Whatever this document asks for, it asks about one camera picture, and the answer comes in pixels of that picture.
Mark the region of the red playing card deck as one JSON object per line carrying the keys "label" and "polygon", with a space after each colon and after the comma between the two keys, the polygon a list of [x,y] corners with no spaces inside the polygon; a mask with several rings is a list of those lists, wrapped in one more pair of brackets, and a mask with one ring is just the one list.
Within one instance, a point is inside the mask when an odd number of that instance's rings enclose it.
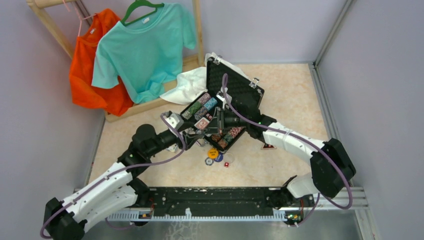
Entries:
{"label": "red playing card deck", "polygon": [[202,117],[200,120],[198,120],[194,124],[194,127],[197,128],[198,130],[204,130],[209,123],[210,121],[206,117]]}

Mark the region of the black poker set case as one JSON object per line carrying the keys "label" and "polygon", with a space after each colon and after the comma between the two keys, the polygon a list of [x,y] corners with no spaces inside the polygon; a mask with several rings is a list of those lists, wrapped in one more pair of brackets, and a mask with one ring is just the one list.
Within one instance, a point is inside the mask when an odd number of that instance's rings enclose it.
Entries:
{"label": "black poker set case", "polygon": [[[197,97],[190,105],[198,100],[204,93],[209,93],[211,98],[217,100],[217,104],[203,117],[207,118],[210,123],[203,130],[206,130],[208,134],[204,137],[205,141],[211,144],[218,151],[225,153],[234,143],[241,137],[241,135],[246,131],[243,129],[239,135],[226,147],[225,149],[221,148],[218,145],[218,142],[214,142],[211,139],[213,134],[227,134],[227,132],[219,132],[219,113],[221,111],[232,111],[228,105],[225,105],[225,109],[222,109],[218,106],[220,103],[216,98],[218,92],[222,92],[222,77],[227,75],[228,80],[226,84],[226,93],[228,101],[232,106],[239,111],[240,114],[245,117],[249,114],[253,114],[259,110],[262,98],[264,96],[264,89],[258,86],[259,80],[254,78],[252,80],[248,79],[246,76],[238,73],[236,70],[232,69],[230,64],[225,63],[224,60],[218,56],[209,56],[206,59],[206,90],[199,97]],[[199,120],[195,119],[195,116],[192,116],[190,119],[183,119],[186,122],[195,123]]]}

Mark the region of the red black triangular card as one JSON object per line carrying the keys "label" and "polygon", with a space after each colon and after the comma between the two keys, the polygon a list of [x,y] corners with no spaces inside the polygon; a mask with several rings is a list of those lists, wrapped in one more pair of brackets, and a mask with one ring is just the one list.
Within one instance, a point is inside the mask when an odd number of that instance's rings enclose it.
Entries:
{"label": "red black triangular card", "polygon": [[261,150],[275,150],[275,149],[276,149],[275,146],[268,143],[264,143],[261,147]]}

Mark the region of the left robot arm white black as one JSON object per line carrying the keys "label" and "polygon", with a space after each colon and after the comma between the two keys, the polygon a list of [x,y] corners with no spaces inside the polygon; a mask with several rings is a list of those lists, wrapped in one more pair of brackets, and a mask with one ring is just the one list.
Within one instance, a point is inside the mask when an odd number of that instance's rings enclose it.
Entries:
{"label": "left robot arm white black", "polygon": [[193,128],[191,122],[166,122],[168,129],[156,133],[150,124],[140,125],[117,162],[93,182],[72,195],[46,203],[40,236],[52,240],[81,240],[85,234],[111,214],[133,205],[149,203],[149,188],[138,177],[155,163],[151,158],[173,145],[181,155],[195,141],[205,136],[205,130]]}

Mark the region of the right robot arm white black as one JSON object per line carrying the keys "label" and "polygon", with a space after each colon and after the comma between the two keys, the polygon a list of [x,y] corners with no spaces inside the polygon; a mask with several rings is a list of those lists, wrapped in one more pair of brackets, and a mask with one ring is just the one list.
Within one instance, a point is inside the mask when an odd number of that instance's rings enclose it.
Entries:
{"label": "right robot arm white black", "polygon": [[320,193],[334,198],[357,172],[343,144],[336,138],[324,141],[307,137],[259,111],[240,117],[231,110],[217,110],[214,117],[222,132],[233,127],[244,128],[251,138],[281,148],[309,164],[310,173],[292,177],[284,184],[286,189],[281,199],[287,206],[295,206],[305,195]]}

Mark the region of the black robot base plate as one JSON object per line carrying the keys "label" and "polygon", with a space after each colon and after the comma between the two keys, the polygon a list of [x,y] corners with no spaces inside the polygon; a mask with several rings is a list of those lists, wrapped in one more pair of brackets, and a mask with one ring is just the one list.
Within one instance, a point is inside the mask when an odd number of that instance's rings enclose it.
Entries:
{"label": "black robot base plate", "polygon": [[294,198],[283,187],[156,187],[144,191],[134,207],[153,210],[155,217],[271,216],[284,207],[312,207],[312,195]]}

